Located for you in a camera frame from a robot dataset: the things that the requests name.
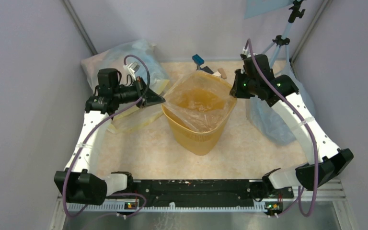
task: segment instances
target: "tripod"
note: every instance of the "tripod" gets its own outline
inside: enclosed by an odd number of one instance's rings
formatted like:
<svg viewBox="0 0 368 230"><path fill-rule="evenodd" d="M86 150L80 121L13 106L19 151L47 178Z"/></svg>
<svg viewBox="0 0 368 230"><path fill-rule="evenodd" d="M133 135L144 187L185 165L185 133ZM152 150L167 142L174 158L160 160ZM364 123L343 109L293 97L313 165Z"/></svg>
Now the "tripod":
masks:
<svg viewBox="0 0 368 230"><path fill-rule="evenodd" d="M301 7L301 3L304 0L294 0L293 6L289 9L292 10L290 17L288 18L288 23L286 28L284 29L284 32L282 35L277 35L276 38L273 40L273 42L263 50L262 54L267 53L267 51L273 47L276 44L276 49L274 50L274 53L270 59L270 68L273 67L274 62L277 60L278 54L280 53L281 47L286 46L286 60L287 65L290 66L290 52L288 48L288 44L290 43L290 39L287 38L288 34L290 33L291 27L296 20L296 18L302 18L304 15L305 9L302 11L299 11Z"/></svg>

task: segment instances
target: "cable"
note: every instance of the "cable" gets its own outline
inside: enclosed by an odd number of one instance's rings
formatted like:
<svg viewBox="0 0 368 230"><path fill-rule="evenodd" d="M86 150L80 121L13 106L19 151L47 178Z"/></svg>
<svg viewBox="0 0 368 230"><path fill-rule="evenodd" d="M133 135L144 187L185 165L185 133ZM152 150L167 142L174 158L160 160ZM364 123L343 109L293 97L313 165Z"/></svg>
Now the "cable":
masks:
<svg viewBox="0 0 368 230"><path fill-rule="evenodd" d="M132 75L128 74L126 75L126 86L131 86L133 84L133 78Z"/></svg>
<svg viewBox="0 0 368 230"><path fill-rule="evenodd" d="M146 198L142 195L142 194L138 194L138 193L119 193L119 194L112 194L112 195L110 195L110 196L140 196L143 200L144 200L144 202L143 202L143 205L142 206L140 206L140 208L138 208L134 213L131 213L131 214L129 214L129 215L127 215L127 216L124 216L124 215L121 215L121 214L119 214L119 213L115 213L115 212L109 212L109 213L105 213L105 214L102 214L102 215L100 215L100 216L98 216L97 218L95 218L95 219L93 219L93 220L91 220L88 224L86 224L81 230L84 230L84 229L86 229L89 225L91 225L92 223L94 223L95 221L97 221L97 220L99 220L99 219L101 219L101 218L103 218L103 217L106 217L106 216L117 216L117 217L124 217L124 218L129 218L129 217L134 217L135 215L137 215L138 214L138 212L142 209L142 208L144 208L144 206L146 206L146 203L147 203L147 200L146 200Z"/></svg>
<svg viewBox="0 0 368 230"><path fill-rule="evenodd" d="M128 57L134 57L136 58L137 60L139 60L142 65L144 66L144 68L146 69L146 72L147 72L147 80L148 80L148 84L146 85L146 88L144 90L144 93L143 95L147 92L147 90L149 89L149 85L150 85L150 73L149 73L149 69L147 68L146 64L137 56L135 55L132 55L132 54L129 54L127 55L123 62L124 64L126 65L126 59ZM133 106L135 106L137 103L139 103L140 101L142 100L142 97L139 97L134 103L132 103L131 105L127 106L126 108L124 109L121 109L119 111L117 111L116 113L110 115L109 117L105 118L104 120L100 121L87 135L87 137L84 139L84 141L82 141L83 144L86 144L88 142L88 140L90 139L90 137L94 134L94 132L99 128L99 126L101 126L103 123L105 123L107 120L111 119L112 117L114 116L117 116L121 113L123 113L124 111L132 108ZM69 217L69 218L73 218L73 217L76 217L78 216L79 214L81 214L81 212L88 206L88 205L85 205L80 211L78 211L76 214L71 214L67 208L67 201L66 201L66 192L67 192L67 184L68 184L68 181L69 181L69 176L71 174L71 171L72 171L72 168L74 168L74 165L75 163L77 162L77 159L79 157L79 155L81 154L81 151L82 151L82 148L80 147L78 149L78 151L76 152L74 158L72 159L72 162L70 164L70 167L69 169L67 170L67 173L66 173L66 178L64 179L64 184L63 184L63 189L62 189L62 195L63 195L63 209L64 209L64 212L66 213L66 216ZM133 214L139 212L141 209L138 209L136 210Z"/></svg>
<svg viewBox="0 0 368 230"><path fill-rule="evenodd" d="M283 95L281 95L281 93L279 91L277 91L277 89L275 89L275 87L272 84L270 84L269 80L263 74L262 70L260 69L259 65L257 64L256 58L253 55L252 42L250 41L250 38L248 38L248 40L246 42L245 49L247 48L247 46L249 46L249 52L251 53L253 64L256 67L256 70L259 73L260 77L262 77L262 79L265 81L265 83L268 85L268 87L288 107L290 107L290 109L298 116L298 118L301 120L301 122L304 122L305 121L304 117L297 111L297 109ZM307 213L304 213L304 210L302 210L301 195L304 191L304 188L301 189L301 187L299 186L299 196L297 197L297 199L288 208L286 208L282 213L280 213L278 216L281 216L282 214L284 214L288 210L290 210L290 208L292 208L295 205L297 200L298 200L298 203L299 203L300 212L305 217L309 217L312 214L312 212L314 211L314 208L315 208L315 200L317 198L317 191L318 191L318 148L317 148L317 142L315 140L315 136L314 136L310 126L307 123L305 123L304 126L307 129L308 134L310 135L310 138L312 140L312 145L314 147L314 188L313 188L313 191L312 191L312 200L311 200L310 209L308 210Z"/></svg>

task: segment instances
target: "crumpled bag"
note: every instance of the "crumpled bag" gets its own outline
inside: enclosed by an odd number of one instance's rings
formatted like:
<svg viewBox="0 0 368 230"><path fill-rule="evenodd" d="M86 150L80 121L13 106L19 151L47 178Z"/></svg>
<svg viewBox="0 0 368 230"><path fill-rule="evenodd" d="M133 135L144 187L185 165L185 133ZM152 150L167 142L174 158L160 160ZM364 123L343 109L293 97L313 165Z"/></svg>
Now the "crumpled bag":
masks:
<svg viewBox="0 0 368 230"><path fill-rule="evenodd" d="M277 73L277 76L282 74L288 75L299 89L302 100L312 116L315 116L314 102L299 82L290 66L286 66L282 71ZM296 140L296 137L291 132L283 119L265 101L257 97L252 97L246 102L246 116L253 125L255 125L266 137L278 145L287 145Z"/></svg>

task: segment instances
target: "blue plastic bag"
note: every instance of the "blue plastic bag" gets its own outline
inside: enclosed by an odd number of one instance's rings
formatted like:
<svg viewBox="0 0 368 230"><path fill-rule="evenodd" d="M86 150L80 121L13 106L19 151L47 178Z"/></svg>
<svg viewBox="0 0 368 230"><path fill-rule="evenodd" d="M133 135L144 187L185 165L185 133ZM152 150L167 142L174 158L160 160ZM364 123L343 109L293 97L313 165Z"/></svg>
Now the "blue plastic bag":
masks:
<svg viewBox="0 0 368 230"><path fill-rule="evenodd" d="M286 66L277 75L288 75L299 89L302 100L307 109L315 116L314 102L305 91L301 82L299 82L294 73L290 70L290 66ZM248 120L255 125L266 137L278 145L287 145L296 140L296 137L291 132L283 119L265 101L257 97L250 98L246 105L246 116Z"/></svg>
<svg viewBox="0 0 368 230"><path fill-rule="evenodd" d="M122 84L126 84L126 75L128 74L123 69L123 59L128 54L133 54L138 56L146 66L149 68L150 72L150 88L153 90L153 85L157 80L169 80L169 76L166 71L161 67L160 63L157 61L153 54L153 48L149 42L144 39L137 40L134 42L124 43L115 46L105 52L97 54L93 57L87 58L81 61L82 69L87 75L88 83L94 92L95 87L98 85L98 71L105 68L114 68L122 72ZM127 63L137 62L135 58L128 57ZM135 73L136 77L141 76L142 79L147 84L146 70L143 66Z"/></svg>

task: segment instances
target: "white connector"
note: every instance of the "white connector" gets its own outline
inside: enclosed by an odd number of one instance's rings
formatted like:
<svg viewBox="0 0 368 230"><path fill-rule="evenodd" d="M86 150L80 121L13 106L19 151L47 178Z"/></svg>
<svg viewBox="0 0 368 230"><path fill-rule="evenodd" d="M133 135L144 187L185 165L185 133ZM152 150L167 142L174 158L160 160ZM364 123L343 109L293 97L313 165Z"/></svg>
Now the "white connector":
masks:
<svg viewBox="0 0 368 230"><path fill-rule="evenodd" d="M137 62L132 62L128 65L124 65L123 69L127 71L133 79L136 79L135 73L139 70L140 65Z"/></svg>
<svg viewBox="0 0 368 230"><path fill-rule="evenodd" d="M248 56L249 55L249 50L246 49L245 47L242 49L242 52L241 52L242 55L246 55Z"/></svg>

